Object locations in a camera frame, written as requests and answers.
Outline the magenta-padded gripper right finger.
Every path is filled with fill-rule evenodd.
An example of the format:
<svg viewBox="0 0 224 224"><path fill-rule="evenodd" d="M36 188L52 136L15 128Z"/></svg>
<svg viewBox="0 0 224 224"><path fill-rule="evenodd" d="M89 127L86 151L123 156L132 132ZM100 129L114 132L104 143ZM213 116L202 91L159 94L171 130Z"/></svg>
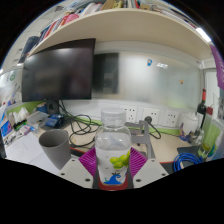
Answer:
<svg viewBox="0 0 224 224"><path fill-rule="evenodd" d="M128 181L133 189L141 188L166 176L168 172L155 158L148 159L134 148L130 150Z"/></svg>

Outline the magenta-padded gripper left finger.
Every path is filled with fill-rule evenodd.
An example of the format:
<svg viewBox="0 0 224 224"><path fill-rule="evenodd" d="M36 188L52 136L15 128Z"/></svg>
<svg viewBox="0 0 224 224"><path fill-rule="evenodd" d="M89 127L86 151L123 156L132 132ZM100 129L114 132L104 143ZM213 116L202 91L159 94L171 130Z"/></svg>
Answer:
<svg viewBox="0 0 224 224"><path fill-rule="evenodd" d="M96 152L91 149L79 159L71 158L59 172L59 176L83 188L92 188L96 171Z"/></svg>

